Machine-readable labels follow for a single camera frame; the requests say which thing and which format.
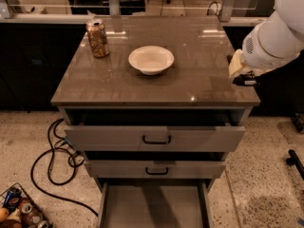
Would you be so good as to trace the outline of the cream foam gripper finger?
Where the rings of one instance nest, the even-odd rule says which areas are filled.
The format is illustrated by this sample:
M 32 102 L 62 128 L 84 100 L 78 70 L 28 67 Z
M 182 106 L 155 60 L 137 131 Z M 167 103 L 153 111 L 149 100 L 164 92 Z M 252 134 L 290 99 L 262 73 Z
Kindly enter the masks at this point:
M 250 71 L 250 68 L 245 62 L 243 51 L 241 49 L 235 51 L 228 69 L 229 76 L 231 78 L 236 78 L 237 76 L 248 73 Z

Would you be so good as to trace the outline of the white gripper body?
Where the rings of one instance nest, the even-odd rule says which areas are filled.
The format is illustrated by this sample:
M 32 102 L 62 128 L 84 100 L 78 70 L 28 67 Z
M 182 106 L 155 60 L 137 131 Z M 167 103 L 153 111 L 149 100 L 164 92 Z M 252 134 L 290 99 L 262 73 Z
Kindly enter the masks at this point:
M 276 69 L 284 66 L 284 62 L 270 55 L 259 41 L 258 33 L 262 27 L 258 24 L 254 29 L 245 37 L 242 43 L 242 53 L 244 62 L 252 68 L 256 69 Z

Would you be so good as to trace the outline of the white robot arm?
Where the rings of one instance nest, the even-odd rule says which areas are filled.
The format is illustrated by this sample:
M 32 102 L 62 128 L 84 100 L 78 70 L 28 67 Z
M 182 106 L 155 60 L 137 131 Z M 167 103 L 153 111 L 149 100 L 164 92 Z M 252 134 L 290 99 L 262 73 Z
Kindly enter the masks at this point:
M 244 38 L 229 65 L 229 76 L 256 76 L 284 67 L 304 49 L 304 0 L 275 0 L 275 11 Z

